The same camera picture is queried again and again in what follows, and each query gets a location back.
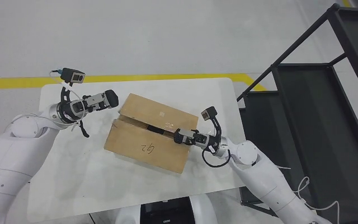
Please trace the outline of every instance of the black stair step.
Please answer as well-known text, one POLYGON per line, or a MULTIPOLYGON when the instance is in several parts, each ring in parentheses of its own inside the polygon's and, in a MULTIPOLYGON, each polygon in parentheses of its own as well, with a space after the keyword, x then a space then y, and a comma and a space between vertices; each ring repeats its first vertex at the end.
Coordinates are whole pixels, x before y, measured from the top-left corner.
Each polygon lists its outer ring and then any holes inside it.
MULTIPOLYGON (((358 219, 358 122, 333 67, 272 69, 314 206, 338 200, 341 223, 358 219)), ((336 210, 318 212, 336 223, 336 210)))
MULTIPOLYGON (((302 166, 277 91, 250 92, 244 98, 246 108, 240 110, 246 139, 252 141, 281 169, 292 190, 297 190, 304 177, 302 166)), ((310 202, 308 189, 301 195, 310 202)))
POLYGON ((328 20, 358 76, 358 9, 341 7, 328 20))

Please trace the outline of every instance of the black cable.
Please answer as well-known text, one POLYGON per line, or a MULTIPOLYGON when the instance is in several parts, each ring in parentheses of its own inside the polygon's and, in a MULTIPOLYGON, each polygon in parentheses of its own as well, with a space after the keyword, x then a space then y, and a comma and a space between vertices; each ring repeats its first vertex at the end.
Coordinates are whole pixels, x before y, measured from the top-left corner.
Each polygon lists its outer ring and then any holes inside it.
POLYGON ((226 164, 229 163, 229 161, 231 159, 231 153, 230 153, 230 150, 228 150, 229 158, 228 158, 228 160, 226 160, 226 162, 224 162, 223 164, 220 164, 220 165, 212 165, 212 164, 208 163, 207 160, 205 159, 205 157, 204 157, 205 152, 211 152, 211 150, 209 150, 208 148, 204 149, 201 153, 201 157, 202 157, 202 160, 204 160, 204 162, 212 168, 219 168, 219 167, 225 166, 226 164))
POLYGON ((96 224, 96 222, 93 220, 93 218, 92 218, 92 216, 91 216, 91 214, 90 214, 90 213, 89 213, 89 216, 90 216, 90 218, 91 218, 91 220, 92 220, 93 224, 96 224))

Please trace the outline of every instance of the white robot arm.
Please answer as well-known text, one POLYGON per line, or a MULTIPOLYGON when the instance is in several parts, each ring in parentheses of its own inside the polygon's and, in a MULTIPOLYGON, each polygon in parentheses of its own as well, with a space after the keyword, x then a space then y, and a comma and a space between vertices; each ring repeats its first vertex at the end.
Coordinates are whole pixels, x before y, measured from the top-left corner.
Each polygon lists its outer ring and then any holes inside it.
POLYGON ((213 122, 216 129, 215 136, 201 134, 198 130, 178 129, 175 132, 174 141, 202 148, 202 157, 211 167, 229 164, 251 193, 269 206, 283 223, 331 224, 330 221, 313 213, 293 193, 282 172, 252 142, 234 144, 230 139, 222 137, 216 115, 214 107, 202 112, 204 120, 210 119, 213 122), (206 151, 218 158, 226 158, 227 161, 213 166, 205 160, 204 152, 206 151), (240 165, 250 165, 250 167, 244 169, 240 165))
MULTIPOLYGON (((58 72, 70 85, 76 82, 73 79, 83 82, 84 73, 80 71, 64 68, 58 72)), ((118 97, 113 90, 70 101, 69 91, 63 88, 60 103, 14 118, 0 135, 0 224, 5 222, 18 192, 43 165, 59 131, 80 123, 83 135, 88 137, 82 118, 92 111, 116 106, 118 97)))

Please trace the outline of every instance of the white tabletop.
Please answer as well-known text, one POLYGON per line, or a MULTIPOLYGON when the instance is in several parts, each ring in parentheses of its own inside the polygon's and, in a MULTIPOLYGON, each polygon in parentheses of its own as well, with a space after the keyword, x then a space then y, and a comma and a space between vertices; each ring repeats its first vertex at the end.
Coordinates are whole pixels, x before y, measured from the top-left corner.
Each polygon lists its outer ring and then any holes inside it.
MULTIPOLYGON (((82 95, 113 89, 119 97, 114 109, 88 114, 82 136, 76 127, 60 131, 40 171, 32 178, 27 216, 40 222, 137 204, 168 200, 244 186, 229 166, 210 168, 201 149, 191 147, 184 172, 179 175, 103 149, 112 121, 131 92, 199 116, 198 130, 214 134, 200 113, 215 106, 222 134, 234 143, 245 140, 232 81, 228 78, 75 84, 82 95)), ((40 110, 59 102, 60 85, 41 90, 40 110)), ((208 161, 223 161, 207 155, 208 161)))

